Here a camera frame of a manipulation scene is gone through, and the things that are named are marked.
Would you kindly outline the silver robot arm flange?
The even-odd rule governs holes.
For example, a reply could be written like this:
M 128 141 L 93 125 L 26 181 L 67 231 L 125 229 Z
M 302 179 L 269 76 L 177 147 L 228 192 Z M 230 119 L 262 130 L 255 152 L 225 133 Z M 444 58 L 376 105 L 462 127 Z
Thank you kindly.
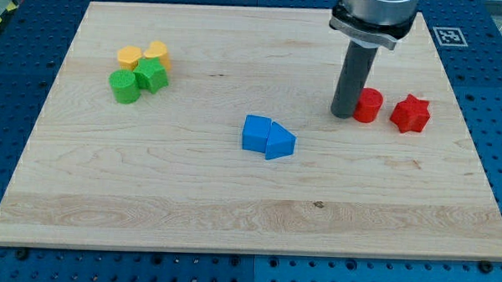
M 394 49 L 411 30 L 419 0 L 336 0 L 329 25 L 364 48 Z

